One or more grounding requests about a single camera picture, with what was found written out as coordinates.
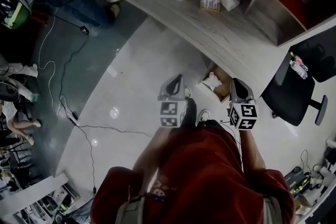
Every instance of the chair seat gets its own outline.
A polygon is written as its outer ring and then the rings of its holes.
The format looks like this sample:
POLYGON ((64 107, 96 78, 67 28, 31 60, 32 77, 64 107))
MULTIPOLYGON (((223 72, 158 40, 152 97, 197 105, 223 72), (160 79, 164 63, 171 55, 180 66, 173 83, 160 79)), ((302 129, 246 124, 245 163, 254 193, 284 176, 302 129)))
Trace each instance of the chair seat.
POLYGON ((289 67, 282 85, 273 78, 261 96, 280 118, 298 126, 307 111, 314 86, 311 76, 302 79, 289 67))

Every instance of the shoe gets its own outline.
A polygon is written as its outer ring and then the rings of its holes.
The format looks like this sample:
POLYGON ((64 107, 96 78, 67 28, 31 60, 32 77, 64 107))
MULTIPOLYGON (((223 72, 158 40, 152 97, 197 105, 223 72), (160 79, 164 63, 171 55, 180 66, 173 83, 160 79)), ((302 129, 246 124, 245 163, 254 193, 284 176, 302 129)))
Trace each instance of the shoe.
POLYGON ((33 123, 34 123, 34 125, 35 125, 36 127, 38 127, 38 128, 41 128, 41 127, 42 127, 42 123, 41 123, 41 121, 39 121, 39 120, 34 120, 33 123))
POLYGON ((34 75, 33 75, 33 77, 37 78, 37 77, 38 77, 37 64, 33 64, 33 70, 34 70, 34 75))
POLYGON ((31 135, 28 135, 26 139, 30 143, 31 146, 34 146, 35 140, 31 135))
POLYGON ((39 94, 38 93, 33 93, 33 95, 31 96, 31 102, 36 103, 39 99, 39 94))
POLYGON ((188 98, 192 98, 193 96, 192 96, 192 93, 191 93, 191 89, 190 89, 190 87, 186 87, 186 88, 184 88, 184 96, 185 97, 188 97, 188 98))
POLYGON ((119 5, 117 5, 117 4, 113 4, 113 5, 110 7, 110 11, 112 11, 112 12, 114 13, 115 18, 117 18, 117 16, 118 16, 119 13, 120 13, 120 7, 119 7, 119 5))
POLYGON ((200 114, 198 115, 198 121, 197 122, 204 122, 211 120, 211 114, 210 111, 207 109, 203 109, 200 114))

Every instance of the gray floor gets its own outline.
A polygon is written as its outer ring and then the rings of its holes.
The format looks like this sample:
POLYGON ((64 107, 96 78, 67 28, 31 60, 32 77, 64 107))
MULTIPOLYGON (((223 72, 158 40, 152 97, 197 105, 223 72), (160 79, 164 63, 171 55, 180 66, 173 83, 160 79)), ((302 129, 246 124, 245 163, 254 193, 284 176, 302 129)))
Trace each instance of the gray floor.
MULTIPOLYGON (((95 32, 96 36, 90 35, 82 51, 75 55, 71 63, 67 65, 63 94, 67 98, 69 107, 77 115, 80 115, 92 91, 119 49, 146 19, 146 14, 131 4, 122 1, 120 6, 121 13, 112 28, 100 30, 98 35, 95 29, 91 29, 91 33, 95 32)), ((64 16, 61 12, 58 12, 57 15, 64 16)), ((40 33, 32 62, 38 62, 39 49, 42 40, 51 28, 52 20, 51 17, 46 28, 40 33)), ((44 67, 50 60, 56 63, 56 72, 50 83, 55 110, 58 109, 59 104, 63 65, 69 60, 70 55, 82 46, 86 38, 87 36, 82 34, 77 27, 56 19, 54 28, 43 45, 40 54, 41 67, 44 67)), ((70 133, 74 128, 66 118, 63 109, 58 116, 54 115, 52 111, 48 81, 53 71, 54 65, 50 63, 45 70, 40 70, 37 83, 36 81, 32 82, 32 88, 35 88, 41 95, 39 102, 34 105, 33 115, 43 122, 41 129, 34 130, 33 136, 36 144, 33 147, 33 156, 36 164, 45 175, 55 173, 70 133)))

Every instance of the office chair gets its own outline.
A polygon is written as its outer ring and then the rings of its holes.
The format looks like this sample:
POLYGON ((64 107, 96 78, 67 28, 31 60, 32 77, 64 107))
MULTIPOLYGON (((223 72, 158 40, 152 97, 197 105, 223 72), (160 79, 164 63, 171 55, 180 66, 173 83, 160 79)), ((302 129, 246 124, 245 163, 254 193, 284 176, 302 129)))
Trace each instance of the office chair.
POLYGON ((289 51, 301 57, 308 67, 308 77, 302 79, 292 70, 288 53, 261 96, 277 116, 294 126, 301 123, 311 105, 318 110, 315 124, 320 125, 328 98, 324 95, 319 103, 311 97, 315 87, 314 79, 324 82, 336 75, 336 27, 292 46, 289 51))

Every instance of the gray wood countertop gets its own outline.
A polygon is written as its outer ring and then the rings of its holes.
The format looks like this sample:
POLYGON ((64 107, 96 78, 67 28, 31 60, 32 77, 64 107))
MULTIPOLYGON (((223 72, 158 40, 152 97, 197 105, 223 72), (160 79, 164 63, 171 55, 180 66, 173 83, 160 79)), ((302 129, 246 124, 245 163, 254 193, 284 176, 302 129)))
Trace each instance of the gray wood countertop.
POLYGON ((200 9, 200 0, 126 1, 175 31, 231 77, 243 80, 256 98, 288 51, 286 45, 276 47, 275 26, 259 13, 245 16, 239 7, 210 13, 200 9))

